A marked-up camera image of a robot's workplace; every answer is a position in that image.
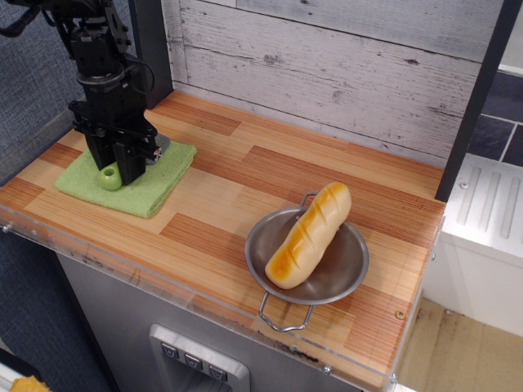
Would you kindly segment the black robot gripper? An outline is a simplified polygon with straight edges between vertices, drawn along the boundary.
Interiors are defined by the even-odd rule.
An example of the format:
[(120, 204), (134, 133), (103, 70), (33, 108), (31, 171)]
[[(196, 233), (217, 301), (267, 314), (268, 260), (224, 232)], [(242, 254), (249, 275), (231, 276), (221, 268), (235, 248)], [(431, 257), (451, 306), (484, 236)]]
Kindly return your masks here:
[(123, 185), (130, 185), (145, 173), (145, 157), (153, 154), (158, 135), (145, 120), (148, 91), (144, 77), (79, 75), (77, 80), (86, 100), (69, 104), (75, 129), (85, 135), (97, 168), (101, 170), (116, 161)]

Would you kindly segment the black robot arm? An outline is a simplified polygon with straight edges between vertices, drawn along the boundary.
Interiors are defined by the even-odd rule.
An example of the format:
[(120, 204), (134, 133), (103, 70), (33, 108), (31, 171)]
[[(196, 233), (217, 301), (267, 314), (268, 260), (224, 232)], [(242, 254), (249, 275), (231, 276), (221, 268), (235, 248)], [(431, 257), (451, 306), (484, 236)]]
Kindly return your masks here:
[(55, 27), (69, 57), (84, 100), (69, 103), (74, 128), (84, 134), (98, 168), (115, 163), (123, 185), (145, 173), (163, 153), (158, 132), (145, 119), (146, 97), (153, 91), (152, 68), (128, 53), (127, 26), (111, 1), (21, 1), (26, 12), (1, 30), (15, 38), (38, 16)]

